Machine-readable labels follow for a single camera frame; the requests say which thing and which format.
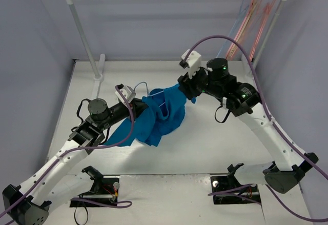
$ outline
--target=white platform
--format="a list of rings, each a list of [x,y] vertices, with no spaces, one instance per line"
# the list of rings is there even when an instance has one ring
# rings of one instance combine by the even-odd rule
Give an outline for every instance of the white platform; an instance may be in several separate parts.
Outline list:
[[[239,81],[245,81],[241,62],[229,62],[229,69]],[[146,81],[150,90],[165,88],[176,84],[185,72],[178,62],[106,62],[99,97],[110,107],[118,102],[114,95],[116,84],[134,87],[140,81]],[[90,64],[78,62],[49,157],[59,150],[71,133],[70,129],[79,124],[76,109],[83,98],[91,96],[92,88]],[[146,95],[144,85],[140,85],[136,92],[140,98]],[[123,176],[120,200],[132,200],[134,205],[123,210],[90,209],[88,224],[311,224],[286,212],[265,187],[260,187],[263,212],[255,204],[213,205],[212,198],[207,197],[211,190],[209,173],[226,173],[227,166],[232,163],[272,160],[264,146],[238,119],[230,116],[225,124],[215,122],[214,111],[218,106],[214,98],[202,95],[195,105],[186,104],[186,117],[181,127],[164,136],[157,148],[135,141],[131,147],[94,151],[78,164],[70,174],[77,174],[89,165],[106,175],[155,174]],[[88,115],[86,107],[81,111],[83,118]],[[225,113],[218,112],[218,117]],[[162,178],[156,174],[184,175]],[[309,217],[298,186],[281,196],[292,210]],[[68,205],[62,206],[49,217],[47,224],[75,224],[73,212]]]

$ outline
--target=lavender wall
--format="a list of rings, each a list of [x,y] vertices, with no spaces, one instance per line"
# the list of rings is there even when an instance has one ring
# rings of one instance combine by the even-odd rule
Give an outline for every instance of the lavender wall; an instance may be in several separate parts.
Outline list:
[[[42,0],[75,58],[86,58],[65,0]],[[228,34],[241,0],[75,0],[96,57],[174,59],[202,37]],[[205,58],[223,41],[199,47]]]
[[[288,0],[257,72],[278,122],[328,172],[328,0]],[[327,180],[311,170],[302,187],[311,215],[328,217]]]
[[[0,0],[0,12],[2,192],[43,165],[73,63],[41,0]]]

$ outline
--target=purple cable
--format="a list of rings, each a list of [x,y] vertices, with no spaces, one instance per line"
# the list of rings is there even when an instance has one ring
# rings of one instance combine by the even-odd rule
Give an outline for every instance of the purple cable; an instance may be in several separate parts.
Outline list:
[[[80,201],[80,202],[91,203],[91,204],[96,204],[98,206],[108,207],[108,208],[115,208],[115,209],[124,209],[124,208],[128,208],[132,205],[132,201],[129,201],[129,200],[115,202],[116,204],[128,203],[128,205],[126,205],[126,206],[112,206],[110,204],[98,203],[98,202],[88,200],[88,199],[84,199],[84,198],[72,198],[71,201]]]
[[[307,217],[304,217],[304,216],[301,216],[297,213],[295,213],[294,211],[292,211],[291,209],[289,209],[283,202],[282,200],[277,196],[277,194],[272,190],[271,187],[269,187],[268,185],[266,185],[266,187],[270,190],[270,192],[273,194],[273,196],[275,196],[275,198],[278,200],[278,202],[290,213],[292,213],[294,216],[302,219],[302,220],[305,220],[305,221],[310,221],[310,222],[327,222],[328,221],[328,218],[324,218],[324,219],[312,219],[312,218],[307,218]]]
[[[253,77],[254,77],[254,82],[255,82],[255,85],[257,87],[257,90],[258,90],[258,93],[260,95],[260,98],[261,98],[261,101],[262,101],[262,105],[263,105],[263,109],[264,109],[264,112],[266,114],[266,116],[268,117],[269,120],[272,119],[269,111],[268,111],[268,108],[267,108],[267,104],[265,103],[265,99],[264,99],[264,94],[263,94],[263,91],[261,89],[261,86],[260,86],[260,82],[258,80],[258,77],[256,75],[256,72],[255,72],[255,69],[253,67],[253,64],[250,60],[250,58],[248,57],[245,49],[237,42],[235,41],[234,39],[230,38],[230,37],[227,37],[227,36],[224,36],[224,35],[211,35],[211,36],[208,36],[208,37],[205,37],[203,39],[201,39],[200,41],[198,41],[195,45],[193,45],[193,47],[189,50],[189,52],[186,54],[186,57],[184,58],[184,61],[187,60],[187,58],[189,57],[190,53],[202,42],[204,42],[205,40],[208,40],[208,39],[214,39],[214,38],[220,38],[220,39],[227,39],[229,41],[231,41],[232,43],[234,43],[240,50],[241,52],[244,54],[244,56],[246,57],[247,59],[247,62],[250,66],[250,69],[252,71],[252,74],[253,74]],[[278,134],[286,141],[286,143],[298,154],[300,155],[306,162],[308,162],[314,169],[316,169],[324,178],[326,178],[328,180],[328,175],[319,167],[317,166],[315,163],[313,163],[309,158],[307,158],[304,154],[302,154],[288,139],[287,137],[283,134],[283,132],[279,129],[279,127],[273,123],[273,127],[276,129],[276,131],[278,132]],[[328,221],[328,218],[325,218],[325,219],[311,219],[311,218],[306,218],[306,217],[302,217],[296,213],[294,213],[293,211],[291,211],[288,207],[286,207],[282,201],[279,199],[279,197],[277,195],[274,195],[276,197],[276,199],[279,201],[279,203],[282,204],[282,206],[287,210],[289,211],[290,213],[292,213],[293,215],[295,215],[296,217],[300,218],[300,219],[303,219],[303,220],[306,220],[306,221],[311,221],[311,222],[323,222],[323,221]]]
[[[123,98],[124,102],[129,105],[128,100],[124,97],[124,95],[121,93],[121,91],[119,90],[119,88],[117,86],[115,86],[116,91],[118,92],[118,94]],[[100,146],[100,147],[77,147],[77,148],[73,148],[71,150],[68,150],[66,152],[64,152],[62,155],[60,155],[59,157],[62,158],[65,155],[67,155],[68,153],[74,152],[74,151],[79,151],[79,150],[98,150],[98,149],[105,149],[105,148],[111,148],[111,147],[115,147],[118,146],[119,144],[122,144],[123,142],[125,142],[132,134],[133,129],[134,129],[134,117],[133,117],[133,111],[131,109],[130,106],[128,106],[128,110],[130,113],[130,118],[131,118],[131,130],[129,132],[129,134],[120,142],[109,145],[109,146]],[[8,212],[11,211],[11,209],[13,209],[16,205],[18,205],[21,201],[23,201],[24,198],[27,197],[27,195],[29,195],[34,189],[35,187],[41,182],[41,180],[50,172],[50,170],[52,170],[52,168],[59,162],[59,159],[56,159],[51,166],[49,166],[49,168],[41,175],[41,177],[36,181],[36,183],[31,186],[31,188],[21,197],[19,198],[15,203],[13,203],[10,207],[8,207],[5,211],[3,211],[0,214],[0,218],[2,218],[4,215],[6,215]]]
[[[241,199],[244,199],[244,200],[247,200],[249,202],[252,202],[252,203],[256,203],[256,204],[259,204],[260,206],[262,206],[262,204],[258,201],[255,201],[253,199],[250,199],[250,198],[246,198],[246,197],[243,197],[243,196],[240,196],[240,195],[237,195],[237,194],[234,194],[234,193],[227,193],[227,195],[229,196],[235,196],[235,197],[238,197],[238,198],[241,198]]]
[[[251,185],[252,185],[252,184],[247,184],[247,185],[240,186],[240,187],[238,187],[238,188],[233,188],[233,189],[229,189],[229,190],[225,190],[225,191],[220,191],[220,192],[215,192],[215,193],[209,193],[207,196],[214,196],[214,195],[220,195],[220,194],[231,193],[231,192],[239,191],[240,189],[248,188],[248,187],[250,187]]]
[[[13,222],[14,222],[14,220],[11,220],[11,221],[7,222],[5,225],[12,224]]]

